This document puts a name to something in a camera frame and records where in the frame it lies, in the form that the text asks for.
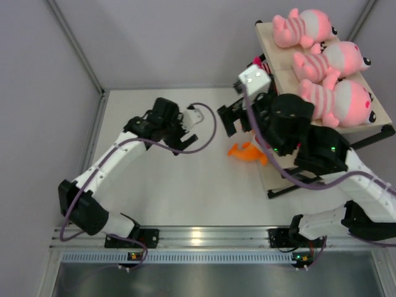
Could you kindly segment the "orange plush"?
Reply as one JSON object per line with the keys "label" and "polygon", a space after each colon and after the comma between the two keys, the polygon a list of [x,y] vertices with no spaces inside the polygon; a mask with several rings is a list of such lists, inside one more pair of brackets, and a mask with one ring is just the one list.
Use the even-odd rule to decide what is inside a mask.
{"label": "orange plush", "polygon": [[263,166],[268,164],[266,154],[259,150],[252,142],[245,142],[241,146],[234,144],[232,148],[229,149],[227,155],[244,162],[259,161]]}

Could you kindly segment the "small pink striped plush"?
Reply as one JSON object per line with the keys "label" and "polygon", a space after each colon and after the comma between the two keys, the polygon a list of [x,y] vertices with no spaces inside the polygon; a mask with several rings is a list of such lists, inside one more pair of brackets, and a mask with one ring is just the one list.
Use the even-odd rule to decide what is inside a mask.
{"label": "small pink striped plush", "polygon": [[354,80],[343,80],[319,85],[304,79],[299,83],[298,95],[314,105],[312,120],[322,121],[323,126],[355,127],[376,122],[372,109],[374,96]]}

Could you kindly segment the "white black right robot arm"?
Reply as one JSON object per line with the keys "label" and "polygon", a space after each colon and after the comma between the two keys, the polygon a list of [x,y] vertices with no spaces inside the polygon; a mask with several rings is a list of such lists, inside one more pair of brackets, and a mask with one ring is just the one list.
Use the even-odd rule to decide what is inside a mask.
{"label": "white black right robot arm", "polygon": [[335,129],[311,124],[314,106],[294,94],[260,93],[218,109],[228,136],[235,122],[253,132],[267,161],[297,188],[323,191],[338,186],[349,196],[334,218],[323,213],[296,215],[289,239],[302,246],[309,240],[346,232],[362,242],[395,246],[395,190],[379,179]]}

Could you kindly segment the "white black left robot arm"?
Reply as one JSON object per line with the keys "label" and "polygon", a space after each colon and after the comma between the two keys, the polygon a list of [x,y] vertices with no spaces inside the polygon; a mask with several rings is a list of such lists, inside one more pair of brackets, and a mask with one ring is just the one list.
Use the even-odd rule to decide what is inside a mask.
{"label": "white black left robot arm", "polygon": [[193,105],[180,112],[175,102],[157,98],[153,108],[143,117],[135,116],[127,122],[111,147],[87,171],[73,181],[60,183],[59,202],[67,222],[88,235],[113,234],[126,247],[135,246],[140,239],[137,223],[109,210],[105,204],[109,186],[153,144],[163,141],[175,155],[186,150],[197,136],[186,140],[183,137],[203,119],[200,110]]}

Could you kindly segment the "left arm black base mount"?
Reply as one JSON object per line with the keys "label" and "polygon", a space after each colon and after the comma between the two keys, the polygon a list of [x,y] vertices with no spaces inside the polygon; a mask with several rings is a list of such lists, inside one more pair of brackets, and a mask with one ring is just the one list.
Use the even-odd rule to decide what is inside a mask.
{"label": "left arm black base mount", "polygon": [[156,228],[140,228],[129,236],[128,240],[107,236],[105,248],[109,249],[128,249],[141,248],[143,244],[149,249],[155,249],[159,242],[160,230]]}

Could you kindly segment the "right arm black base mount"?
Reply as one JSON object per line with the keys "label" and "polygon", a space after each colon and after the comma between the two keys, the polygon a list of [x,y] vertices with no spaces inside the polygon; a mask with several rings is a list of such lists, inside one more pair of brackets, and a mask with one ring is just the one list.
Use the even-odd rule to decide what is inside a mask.
{"label": "right arm black base mount", "polygon": [[268,230],[270,247],[272,248],[303,248],[306,240],[300,235],[291,235],[289,228],[271,228]]}

